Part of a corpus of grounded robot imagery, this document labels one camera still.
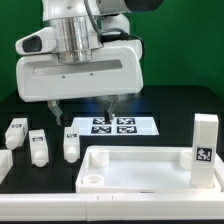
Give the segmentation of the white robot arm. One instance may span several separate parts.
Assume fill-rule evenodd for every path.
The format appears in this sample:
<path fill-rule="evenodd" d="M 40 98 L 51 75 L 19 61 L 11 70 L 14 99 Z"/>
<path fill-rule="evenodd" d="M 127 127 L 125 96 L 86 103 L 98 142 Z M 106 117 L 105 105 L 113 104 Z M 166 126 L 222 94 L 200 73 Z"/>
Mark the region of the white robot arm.
<path fill-rule="evenodd" d="M 63 99 L 106 96 L 106 122 L 121 95 L 143 87 L 141 38 L 127 13 L 157 9 L 164 0 L 42 0 L 46 26 L 16 42 L 22 57 L 17 86 L 26 102 L 46 101 L 61 119 Z"/>

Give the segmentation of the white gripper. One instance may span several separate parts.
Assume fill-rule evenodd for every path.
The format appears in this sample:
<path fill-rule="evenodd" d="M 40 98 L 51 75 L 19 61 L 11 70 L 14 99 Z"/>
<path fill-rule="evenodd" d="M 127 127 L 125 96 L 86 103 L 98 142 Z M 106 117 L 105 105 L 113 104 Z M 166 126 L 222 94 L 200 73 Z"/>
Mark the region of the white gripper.
<path fill-rule="evenodd" d="M 16 65 L 17 87 L 26 102 L 48 101 L 48 108 L 61 125 L 59 101 L 110 95 L 104 120 L 114 119 L 117 95 L 137 93 L 143 88 L 140 66 L 142 44 L 138 40 L 113 41 L 91 51 L 88 62 L 62 64 L 53 28 L 44 28 L 15 44 L 22 57 Z"/>

